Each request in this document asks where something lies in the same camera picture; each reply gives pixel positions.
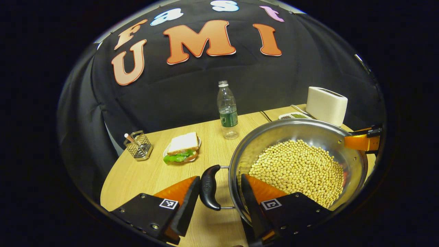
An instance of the plastic water bottle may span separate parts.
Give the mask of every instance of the plastic water bottle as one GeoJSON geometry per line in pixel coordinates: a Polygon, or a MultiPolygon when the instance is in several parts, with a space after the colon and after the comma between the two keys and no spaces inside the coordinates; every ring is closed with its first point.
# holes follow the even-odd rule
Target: plastic water bottle
{"type": "Polygon", "coordinates": [[[225,139],[233,140],[238,137],[238,114],[236,112],[235,97],[226,80],[218,82],[218,87],[219,92],[216,102],[218,103],[221,130],[225,139]]]}

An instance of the bottle label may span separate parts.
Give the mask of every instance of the bottle label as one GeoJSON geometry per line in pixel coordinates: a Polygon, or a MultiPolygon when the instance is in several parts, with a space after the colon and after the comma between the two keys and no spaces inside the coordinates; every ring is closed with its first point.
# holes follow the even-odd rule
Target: bottle label
{"type": "Polygon", "coordinates": [[[221,125],[223,127],[233,127],[238,124],[238,113],[219,114],[221,125]]]}

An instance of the plate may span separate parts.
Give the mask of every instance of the plate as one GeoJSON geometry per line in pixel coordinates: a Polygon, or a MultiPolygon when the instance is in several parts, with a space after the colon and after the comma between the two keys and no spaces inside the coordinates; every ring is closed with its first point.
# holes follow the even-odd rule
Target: plate
{"type": "Polygon", "coordinates": [[[282,115],[279,116],[279,119],[281,119],[284,116],[289,116],[290,118],[296,118],[296,117],[293,117],[292,114],[298,114],[298,115],[304,116],[307,119],[312,119],[309,116],[307,116],[307,115],[305,115],[303,113],[300,113],[300,112],[293,112],[293,113],[282,114],[282,115]]]}
{"type": "MultiPolygon", "coordinates": [[[[164,158],[166,155],[168,155],[168,149],[169,149],[169,146],[171,146],[171,143],[168,144],[168,146],[166,147],[165,151],[163,152],[163,158],[164,158]]],[[[200,149],[200,146],[201,146],[201,139],[198,137],[198,149],[200,149]]],[[[184,162],[187,162],[187,161],[192,162],[192,161],[194,161],[196,158],[197,158],[197,157],[195,157],[195,158],[193,158],[193,159],[191,159],[191,160],[185,160],[184,162]]]]}

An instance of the stainless steel pot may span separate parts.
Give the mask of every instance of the stainless steel pot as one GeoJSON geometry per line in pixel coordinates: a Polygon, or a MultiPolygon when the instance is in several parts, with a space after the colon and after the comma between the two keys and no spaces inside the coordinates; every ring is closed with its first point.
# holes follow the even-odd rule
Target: stainless steel pot
{"type": "Polygon", "coordinates": [[[346,184],[339,198],[329,207],[337,214],[353,200],[362,189],[367,174],[367,157],[363,151],[348,149],[344,146],[344,137],[349,132],[330,123],[313,119],[284,119],[264,124],[250,132],[233,153],[230,165],[215,165],[202,175],[200,199],[203,204],[214,210],[236,208],[240,216],[251,225],[251,219],[241,192],[241,174],[248,174],[262,151],[286,140],[303,140],[308,145],[321,147],[329,151],[334,160],[347,172],[346,184]],[[229,169],[229,189],[235,207],[221,207],[215,200],[215,174],[220,168],[229,169]]]}

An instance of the wooden table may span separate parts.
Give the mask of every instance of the wooden table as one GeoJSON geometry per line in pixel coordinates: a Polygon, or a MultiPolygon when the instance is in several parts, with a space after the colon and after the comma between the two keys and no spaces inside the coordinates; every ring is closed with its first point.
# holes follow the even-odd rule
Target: wooden table
{"type": "MultiPolygon", "coordinates": [[[[298,105],[305,110],[306,105],[298,105]]],[[[271,120],[282,114],[296,112],[291,106],[264,111],[271,120]]],[[[139,193],[155,194],[181,180],[201,176],[207,168],[219,164],[228,166],[239,142],[256,127],[268,123],[261,113],[238,116],[239,136],[235,140],[223,138],[220,120],[197,123],[184,127],[146,134],[154,149],[148,160],[136,161],[125,150],[108,174],[101,191],[101,206],[112,211],[139,193]],[[167,165],[163,162],[163,151],[173,137],[195,131],[201,139],[199,155],[194,162],[184,165],[167,165]]],[[[347,126],[343,129],[352,131],[347,126]]],[[[369,171],[374,166],[375,156],[368,155],[369,171]]],[[[216,200],[221,206],[233,206],[228,189],[228,170],[221,169],[216,174],[216,200]]],[[[214,211],[208,209],[198,198],[185,237],[179,246],[232,247],[248,246],[240,216],[235,209],[214,211]]]]}

